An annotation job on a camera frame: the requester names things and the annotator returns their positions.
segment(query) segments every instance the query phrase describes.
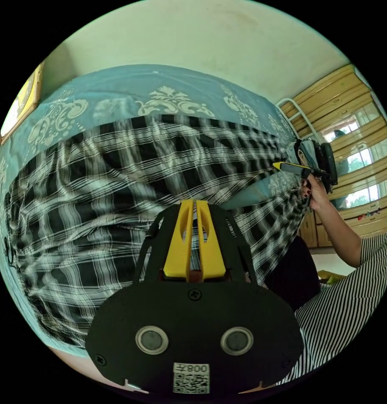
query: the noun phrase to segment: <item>yellow plastic part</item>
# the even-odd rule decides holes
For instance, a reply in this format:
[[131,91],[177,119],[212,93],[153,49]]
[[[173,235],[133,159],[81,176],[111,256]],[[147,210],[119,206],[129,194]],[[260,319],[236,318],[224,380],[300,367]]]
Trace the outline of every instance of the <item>yellow plastic part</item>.
[[[216,231],[210,216],[209,205],[206,201],[196,201],[199,229],[200,268],[203,281],[211,278],[222,278],[226,273],[222,252],[220,251]],[[207,234],[204,241],[202,228]]]
[[296,167],[301,167],[301,168],[309,168],[309,167],[306,167],[305,165],[287,163],[286,161],[279,161],[277,163],[273,163],[272,165],[273,165],[273,167],[277,168],[278,170],[281,170],[281,165],[282,164],[294,165]]
[[192,199],[182,201],[163,269],[165,276],[170,278],[185,278],[186,282],[189,281],[190,272],[193,208],[194,201]]

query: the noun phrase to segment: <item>white metal rail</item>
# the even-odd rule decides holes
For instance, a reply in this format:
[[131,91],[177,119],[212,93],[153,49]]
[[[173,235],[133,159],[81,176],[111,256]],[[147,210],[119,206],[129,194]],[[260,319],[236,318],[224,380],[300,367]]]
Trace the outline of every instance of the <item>white metal rail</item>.
[[[287,117],[286,114],[282,111],[282,109],[280,108],[281,105],[285,104],[286,102],[289,102],[291,104],[294,105],[294,107],[297,109],[297,113],[295,113],[292,117]],[[286,118],[288,124],[290,125],[290,127],[293,129],[294,133],[296,134],[297,138],[300,139],[299,134],[297,133],[296,129],[294,128],[293,124],[291,123],[291,121],[295,118],[297,118],[298,116],[302,116],[303,119],[306,121],[307,125],[310,127],[311,129],[311,134],[308,136],[303,137],[302,139],[307,139],[308,137],[314,135],[316,140],[319,140],[320,137],[318,136],[317,132],[314,129],[314,126],[312,125],[312,123],[309,121],[309,119],[306,117],[306,114],[302,111],[302,109],[297,105],[296,101],[292,100],[291,98],[283,98],[282,100],[280,100],[278,103],[275,104],[275,107],[281,112],[281,114]]]

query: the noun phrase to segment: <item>qr code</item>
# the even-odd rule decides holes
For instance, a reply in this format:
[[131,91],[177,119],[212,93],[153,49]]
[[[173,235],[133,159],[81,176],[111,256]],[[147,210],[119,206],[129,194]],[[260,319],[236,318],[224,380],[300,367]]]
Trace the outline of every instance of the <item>qr code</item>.
[[209,393],[208,374],[184,374],[175,373],[173,391],[185,394],[206,394]]

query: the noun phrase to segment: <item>black device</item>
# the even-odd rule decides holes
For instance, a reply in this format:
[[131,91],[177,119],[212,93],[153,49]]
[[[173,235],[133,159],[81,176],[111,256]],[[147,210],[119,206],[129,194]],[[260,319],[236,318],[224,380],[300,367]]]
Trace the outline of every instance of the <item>black device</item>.
[[103,302],[85,342],[105,378],[170,401],[273,385],[304,347],[290,306],[257,285],[232,214],[206,201],[196,201],[202,282],[189,282],[194,213],[187,200],[156,217],[133,284]]

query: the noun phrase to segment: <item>circular sensor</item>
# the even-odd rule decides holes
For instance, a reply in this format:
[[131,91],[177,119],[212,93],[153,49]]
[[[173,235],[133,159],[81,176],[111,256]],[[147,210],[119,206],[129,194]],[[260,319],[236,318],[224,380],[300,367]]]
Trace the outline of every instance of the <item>circular sensor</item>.
[[243,355],[254,343],[251,331],[244,327],[233,327],[227,330],[221,339],[222,350],[229,355]]
[[137,331],[136,345],[145,354],[159,355],[168,348],[168,337],[162,329],[149,325]]

